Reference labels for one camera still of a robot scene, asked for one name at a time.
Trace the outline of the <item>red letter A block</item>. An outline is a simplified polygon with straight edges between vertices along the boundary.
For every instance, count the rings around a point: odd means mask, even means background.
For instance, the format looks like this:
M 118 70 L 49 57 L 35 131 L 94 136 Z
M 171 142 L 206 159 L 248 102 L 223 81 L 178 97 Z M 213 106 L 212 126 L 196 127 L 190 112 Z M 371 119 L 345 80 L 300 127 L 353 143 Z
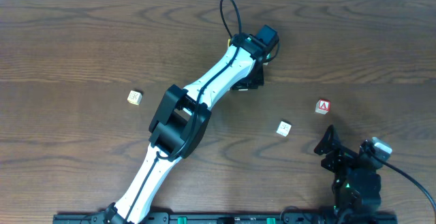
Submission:
M 330 111 L 330 102 L 324 99 L 320 99 L 316 103 L 315 112 L 319 114 L 327 114 Z

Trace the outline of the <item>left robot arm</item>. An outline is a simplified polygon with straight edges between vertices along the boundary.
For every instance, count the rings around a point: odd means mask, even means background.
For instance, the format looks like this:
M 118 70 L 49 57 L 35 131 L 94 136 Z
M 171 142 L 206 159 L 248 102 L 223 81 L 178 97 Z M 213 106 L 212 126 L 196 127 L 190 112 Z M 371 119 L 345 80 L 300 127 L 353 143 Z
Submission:
M 211 109 L 238 81 L 268 56 L 265 38 L 242 33 L 232 38 L 223 57 L 201 78 L 184 88 L 172 85 L 149 126 L 146 157 L 126 193 L 107 207 L 106 223 L 139 223 L 170 170 L 201 141 Z

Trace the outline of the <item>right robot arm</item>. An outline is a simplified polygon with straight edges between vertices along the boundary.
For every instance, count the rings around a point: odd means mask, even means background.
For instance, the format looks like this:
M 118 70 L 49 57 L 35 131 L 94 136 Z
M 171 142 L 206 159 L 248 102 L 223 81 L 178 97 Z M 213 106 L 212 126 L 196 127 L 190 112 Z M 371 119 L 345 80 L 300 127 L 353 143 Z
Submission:
M 342 145 L 337 130 L 330 125 L 314 153 L 325 156 L 321 166 L 334 174 L 334 206 L 325 210 L 324 223 L 398 222 L 395 214 L 378 210 L 382 180 L 377 170 L 392 154 L 387 143 L 373 137 L 356 153 Z

